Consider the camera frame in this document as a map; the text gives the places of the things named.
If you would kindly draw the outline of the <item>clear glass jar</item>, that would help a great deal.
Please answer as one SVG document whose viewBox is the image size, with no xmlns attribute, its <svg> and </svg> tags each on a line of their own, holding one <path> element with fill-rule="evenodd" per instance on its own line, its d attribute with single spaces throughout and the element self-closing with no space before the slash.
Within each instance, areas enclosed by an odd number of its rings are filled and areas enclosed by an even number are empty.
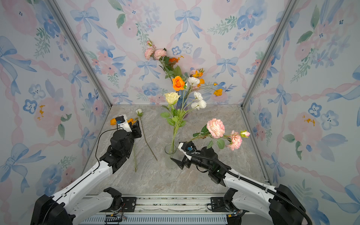
<svg viewBox="0 0 360 225">
<path fill-rule="evenodd" d="M 165 165 L 168 169 L 173 169 L 176 168 L 177 165 L 171 160 L 171 158 L 173 158 L 176 154 L 176 149 L 175 146 L 173 144 L 168 144 L 165 146 L 164 148 L 165 151 Z"/>
</svg>

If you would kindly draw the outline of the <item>small pink rose stem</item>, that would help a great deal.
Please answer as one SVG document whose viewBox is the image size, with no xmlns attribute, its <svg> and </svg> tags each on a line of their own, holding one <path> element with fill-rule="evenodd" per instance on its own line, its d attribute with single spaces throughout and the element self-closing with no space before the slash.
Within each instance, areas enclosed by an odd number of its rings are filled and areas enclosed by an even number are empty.
<svg viewBox="0 0 360 225">
<path fill-rule="evenodd" d="M 249 138 L 250 135 L 250 132 L 247 130 L 240 132 L 232 130 L 231 133 L 226 133 L 222 120 L 214 118 L 208 121 L 199 133 L 194 133 L 190 141 L 209 137 L 211 140 L 207 145 L 207 149 L 211 148 L 215 143 L 221 150 L 227 147 L 234 151 L 239 149 L 243 139 Z"/>
</svg>

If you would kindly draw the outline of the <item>cream yellow rose stem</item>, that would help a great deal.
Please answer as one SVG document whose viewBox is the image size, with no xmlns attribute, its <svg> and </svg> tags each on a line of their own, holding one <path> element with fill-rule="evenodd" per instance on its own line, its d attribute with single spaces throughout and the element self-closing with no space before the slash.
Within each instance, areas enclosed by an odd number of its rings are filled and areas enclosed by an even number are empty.
<svg viewBox="0 0 360 225">
<path fill-rule="evenodd" d="M 173 127 L 172 132 L 172 140 L 171 144 L 175 146 L 175 139 L 177 136 L 177 133 L 179 129 L 183 126 L 185 126 L 186 122 L 184 121 L 184 117 L 186 114 L 186 111 L 183 109 L 176 110 L 175 104 L 178 102 L 179 94 L 176 92 L 170 92 L 165 94 L 166 102 L 168 103 L 168 106 L 165 106 L 166 112 L 162 112 L 160 116 L 168 122 L 170 126 Z"/>
</svg>

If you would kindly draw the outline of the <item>blue purple glass vase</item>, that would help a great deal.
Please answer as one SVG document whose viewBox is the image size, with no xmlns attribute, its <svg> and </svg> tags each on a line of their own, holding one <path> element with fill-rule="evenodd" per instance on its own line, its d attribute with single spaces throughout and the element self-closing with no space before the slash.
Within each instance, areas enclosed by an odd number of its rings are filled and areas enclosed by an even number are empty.
<svg viewBox="0 0 360 225">
<path fill-rule="evenodd" d="M 188 91 L 185 90 L 181 90 L 177 92 L 179 94 L 179 99 L 178 102 L 175 104 L 175 109 L 176 110 L 188 110 L 188 104 L 187 104 L 187 100 L 188 100 Z"/>
</svg>

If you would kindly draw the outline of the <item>white cream rose stem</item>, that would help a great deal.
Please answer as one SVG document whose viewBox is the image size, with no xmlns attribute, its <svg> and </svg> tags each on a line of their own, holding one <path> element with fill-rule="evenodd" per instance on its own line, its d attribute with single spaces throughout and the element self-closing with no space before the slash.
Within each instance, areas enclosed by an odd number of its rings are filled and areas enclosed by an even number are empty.
<svg viewBox="0 0 360 225">
<path fill-rule="evenodd" d="M 204 101 L 201 93 L 198 91 L 191 90 L 191 85 L 190 85 L 188 79 L 185 82 L 184 90 L 188 91 L 188 95 L 187 95 L 188 110 L 186 110 L 185 117 L 194 109 L 200 110 L 200 109 L 204 109 L 206 107 L 206 102 Z"/>
</svg>

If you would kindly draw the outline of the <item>orange poppy stem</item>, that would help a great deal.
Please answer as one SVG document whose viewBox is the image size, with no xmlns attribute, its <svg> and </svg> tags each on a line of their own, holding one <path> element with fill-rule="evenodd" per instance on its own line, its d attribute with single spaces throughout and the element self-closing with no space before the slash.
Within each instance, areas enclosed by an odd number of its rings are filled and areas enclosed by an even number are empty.
<svg viewBox="0 0 360 225">
<path fill-rule="evenodd" d="M 188 81 L 191 85 L 191 90 L 196 92 L 200 90 L 211 90 L 213 91 L 213 95 L 221 96 L 223 94 L 223 91 L 219 88 L 219 84 L 217 82 L 206 84 L 205 80 L 203 79 L 204 69 L 201 68 L 198 71 L 201 73 L 200 77 L 195 78 L 190 76 L 188 78 Z"/>
</svg>

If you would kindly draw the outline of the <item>dark orange gerbera stem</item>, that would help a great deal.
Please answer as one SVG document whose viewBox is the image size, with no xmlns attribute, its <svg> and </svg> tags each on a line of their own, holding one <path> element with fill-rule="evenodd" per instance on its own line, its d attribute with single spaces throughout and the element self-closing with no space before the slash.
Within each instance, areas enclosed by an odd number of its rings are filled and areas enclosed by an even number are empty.
<svg viewBox="0 0 360 225">
<path fill-rule="evenodd" d="M 178 57 L 178 58 L 170 58 L 169 59 L 169 64 L 168 64 L 168 75 L 171 78 L 175 78 L 177 76 L 182 76 L 182 70 L 180 68 L 179 65 L 177 65 L 177 63 L 179 63 L 179 61 L 183 58 L 183 56 Z"/>
</svg>

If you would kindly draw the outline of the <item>pink rose bunch stem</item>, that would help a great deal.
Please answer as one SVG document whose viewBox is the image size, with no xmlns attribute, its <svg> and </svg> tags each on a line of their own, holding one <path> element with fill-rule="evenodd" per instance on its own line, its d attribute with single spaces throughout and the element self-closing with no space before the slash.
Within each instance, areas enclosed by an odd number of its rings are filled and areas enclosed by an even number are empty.
<svg viewBox="0 0 360 225">
<path fill-rule="evenodd" d="M 148 40 L 146 42 L 146 45 L 148 49 L 144 53 L 145 58 L 147 60 L 152 59 L 155 61 L 159 61 L 160 67 L 163 69 L 163 71 L 166 74 L 165 78 L 170 78 L 172 80 L 173 78 L 171 78 L 168 75 L 169 72 L 168 64 L 169 64 L 169 59 L 171 57 L 167 56 L 167 50 L 165 48 L 157 49 L 151 40 Z"/>
</svg>

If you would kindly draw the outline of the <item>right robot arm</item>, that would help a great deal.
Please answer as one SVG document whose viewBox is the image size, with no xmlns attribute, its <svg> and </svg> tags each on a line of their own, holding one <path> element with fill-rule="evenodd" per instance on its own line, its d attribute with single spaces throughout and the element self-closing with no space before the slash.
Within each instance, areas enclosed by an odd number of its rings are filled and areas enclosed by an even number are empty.
<svg viewBox="0 0 360 225">
<path fill-rule="evenodd" d="M 213 148 L 198 150 L 193 142 L 180 142 L 178 149 L 184 157 L 172 161 L 180 169 L 194 165 L 200 172 L 207 173 L 214 183 L 228 188 L 223 202 L 229 212 L 251 212 L 275 225 L 301 225 L 304 221 L 312 224 L 306 209 L 290 188 L 267 185 L 240 174 L 218 160 Z"/>
</svg>

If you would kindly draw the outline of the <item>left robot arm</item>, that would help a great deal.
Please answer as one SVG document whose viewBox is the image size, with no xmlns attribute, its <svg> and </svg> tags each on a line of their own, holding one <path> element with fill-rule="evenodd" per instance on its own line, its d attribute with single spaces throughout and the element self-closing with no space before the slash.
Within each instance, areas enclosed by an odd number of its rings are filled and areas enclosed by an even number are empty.
<svg viewBox="0 0 360 225">
<path fill-rule="evenodd" d="M 64 189 L 53 195 L 44 194 L 35 202 L 30 224 L 78 225 L 103 210 L 114 214 L 123 211 L 126 203 L 122 194 L 112 187 L 86 201 L 83 197 L 123 166 L 131 155 L 135 139 L 141 136 L 138 121 L 121 123 L 107 151 L 91 169 Z"/>
</svg>

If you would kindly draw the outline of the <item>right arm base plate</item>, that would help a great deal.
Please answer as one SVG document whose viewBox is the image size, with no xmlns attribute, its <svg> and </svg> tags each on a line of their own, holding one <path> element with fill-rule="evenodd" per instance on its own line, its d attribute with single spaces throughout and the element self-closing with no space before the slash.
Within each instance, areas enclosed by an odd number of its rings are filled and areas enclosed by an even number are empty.
<svg viewBox="0 0 360 225">
<path fill-rule="evenodd" d="M 231 200 L 223 197 L 211 197 L 210 198 L 210 210 L 212 212 L 227 212 L 235 213 L 239 209 L 233 204 Z"/>
</svg>

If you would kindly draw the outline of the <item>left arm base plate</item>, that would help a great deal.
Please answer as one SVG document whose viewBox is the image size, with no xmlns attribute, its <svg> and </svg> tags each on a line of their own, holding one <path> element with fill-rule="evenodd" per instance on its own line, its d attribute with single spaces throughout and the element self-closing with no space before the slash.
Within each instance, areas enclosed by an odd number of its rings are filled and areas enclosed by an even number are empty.
<svg viewBox="0 0 360 225">
<path fill-rule="evenodd" d="M 115 197 L 110 207 L 112 212 L 134 212 L 137 204 L 136 197 Z"/>
</svg>

